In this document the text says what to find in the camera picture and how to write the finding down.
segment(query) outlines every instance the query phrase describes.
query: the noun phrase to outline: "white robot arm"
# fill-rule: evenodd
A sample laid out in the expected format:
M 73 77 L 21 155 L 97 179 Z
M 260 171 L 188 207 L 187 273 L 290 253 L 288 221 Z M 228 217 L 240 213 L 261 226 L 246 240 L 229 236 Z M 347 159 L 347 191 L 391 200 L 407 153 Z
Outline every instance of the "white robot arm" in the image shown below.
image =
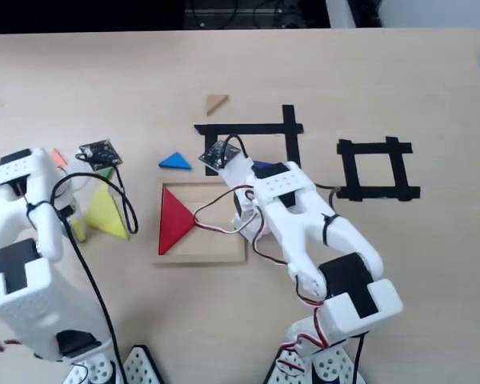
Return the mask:
M 235 191 L 241 228 L 258 212 L 282 248 L 288 273 L 302 288 L 321 298 L 314 316 L 295 323 L 288 331 L 291 349 L 301 357 L 363 334 L 383 320 L 400 313 L 402 302 L 393 284 L 382 278 L 378 252 L 345 218 L 337 215 L 316 191 L 315 184 L 293 162 L 263 168 L 238 148 L 218 141 L 200 159 L 216 170 L 230 188 L 252 186 L 252 192 Z M 250 242 L 260 231 L 256 218 L 240 233 Z M 317 268 L 306 252 L 316 241 L 336 249 L 341 257 Z M 300 339 L 307 335 L 316 343 Z
M 0 319 L 40 358 L 109 365 L 115 356 L 103 312 L 54 268 L 63 256 L 58 215 L 81 218 L 71 180 L 56 195 L 57 213 L 48 203 L 64 173 L 41 149 L 0 159 Z M 37 238 L 17 241 L 32 226 Z

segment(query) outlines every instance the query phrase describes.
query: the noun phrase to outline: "wooden table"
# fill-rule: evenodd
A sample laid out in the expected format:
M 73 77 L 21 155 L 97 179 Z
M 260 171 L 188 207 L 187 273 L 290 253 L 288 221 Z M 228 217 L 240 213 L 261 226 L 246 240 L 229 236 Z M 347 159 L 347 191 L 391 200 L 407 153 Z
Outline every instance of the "wooden table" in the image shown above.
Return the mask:
M 141 225 L 130 242 L 84 245 L 123 353 L 145 342 L 168 382 L 260 383 L 286 328 L 309 314 L 284 269 L 154 265 L 163 182 L 204 179 L 194 123 L 279 122 L 295 105 L 302 168 L 344 185 L 339 138 L 412 142 L 412 202 L 339 200 L 381 253 L 405 312 L 366 340 L 370 383 L 480 384 L 480 30 L 199 31 L 0 36 L 0 155 L 64 151 L 110 138 Z M 213 116 L 207 94 L 229 94 Z M 284 139 L 246 138 L 281 160 Z M 157 163 L 175 150 L 190 174 Z M 389 184 L 387 156 L 360 161 L 364 185 Z M 320 260 L 332 257 L 324 250 Z M 68 250 L 61 268 L 82 287 Z M 0 325 L 0 335 L 9 336 Z M 0 382 L 59 382 L 67 368 L 21 347 Z

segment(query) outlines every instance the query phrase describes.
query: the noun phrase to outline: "blue triangle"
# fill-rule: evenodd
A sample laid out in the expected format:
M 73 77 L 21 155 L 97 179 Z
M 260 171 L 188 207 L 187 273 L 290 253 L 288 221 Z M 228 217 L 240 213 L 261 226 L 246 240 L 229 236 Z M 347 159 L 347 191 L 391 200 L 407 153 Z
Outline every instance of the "blue triangle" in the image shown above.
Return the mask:
M 257 167 L 257 168 L 264 168 L 266 166 L 271 166 L 272 164 L 269 163 L 269 162 L 257 162 L 256 160 L 254 160 L 254 165 Z
M 191 170 L 192 167 L 186 160 L 183 158 L 182 154 L 179 152 L 174 152 L 171 156 L 162 160 L 159 164 L 161 168 L 174 168 L 177 170 Z

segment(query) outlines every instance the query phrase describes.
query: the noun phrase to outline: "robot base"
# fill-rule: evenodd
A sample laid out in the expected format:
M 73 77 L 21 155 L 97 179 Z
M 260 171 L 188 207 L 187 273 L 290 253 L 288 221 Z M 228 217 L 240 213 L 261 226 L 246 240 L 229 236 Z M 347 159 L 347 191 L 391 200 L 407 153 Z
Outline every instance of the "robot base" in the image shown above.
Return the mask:
M 62 384 L 116 383 L 113 378 L 110 378 L 107 381 L 102 380 L 103 377 L 110 376 L 107 372 L 102 371 L 103 367 L 100 367 L 99 365 L 84 365 L 86 365 L 88 371 L 82 366 L 75 366 L 66 376 L 66 379 Z M 158 372 L 147 346 L 134 346 L 123 365 L 128 378 L 128 384 L 164 384 L 162 376 Z
M 342 346 L 333 346 L 312 357 L 312 369 L 300 373 L 295 368 L 278 363 L 278 360 L 304 367 L 295 352 L 279 350 L 263 384 L 351 384 L 354 364 Z M 357 384 L 365 384 L 358 373 Z

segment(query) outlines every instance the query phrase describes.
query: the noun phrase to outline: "red triangle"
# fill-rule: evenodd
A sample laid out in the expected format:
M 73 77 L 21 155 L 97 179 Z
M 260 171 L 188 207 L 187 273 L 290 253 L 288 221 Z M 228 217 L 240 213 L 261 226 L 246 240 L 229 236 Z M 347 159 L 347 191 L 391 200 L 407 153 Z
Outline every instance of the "red triangle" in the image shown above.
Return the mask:
M 194 215 L 163 187 L 158 254 L 166 252 L 194 228 Z

